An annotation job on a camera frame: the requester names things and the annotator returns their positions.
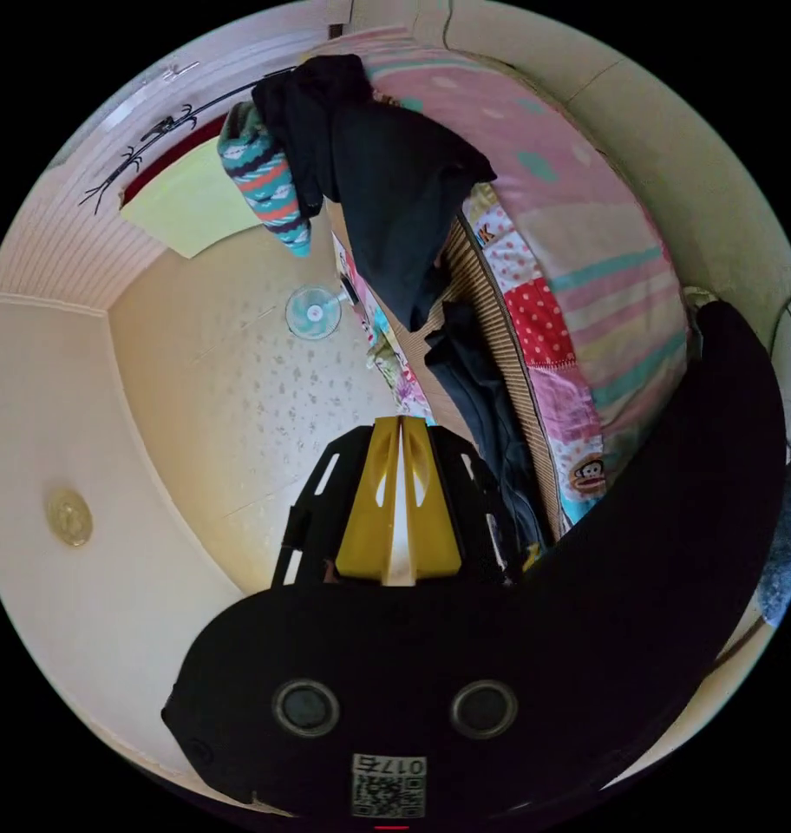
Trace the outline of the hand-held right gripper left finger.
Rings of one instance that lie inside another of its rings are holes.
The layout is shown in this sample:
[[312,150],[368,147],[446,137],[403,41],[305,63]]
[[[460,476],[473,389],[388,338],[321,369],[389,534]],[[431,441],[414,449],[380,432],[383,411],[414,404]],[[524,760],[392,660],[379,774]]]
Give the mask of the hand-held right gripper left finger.
[[386,580],[392,556],[401,418],[376,419],[339,548],[348,580]]

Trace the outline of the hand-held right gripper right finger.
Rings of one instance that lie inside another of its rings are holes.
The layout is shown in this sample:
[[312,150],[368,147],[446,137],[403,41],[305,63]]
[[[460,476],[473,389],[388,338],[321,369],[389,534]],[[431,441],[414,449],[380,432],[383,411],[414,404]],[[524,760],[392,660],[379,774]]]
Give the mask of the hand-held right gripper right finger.
[[405,416],[401,437],[412,579],[452,578],[461,569],[461,555],[429,427],[419,417]]

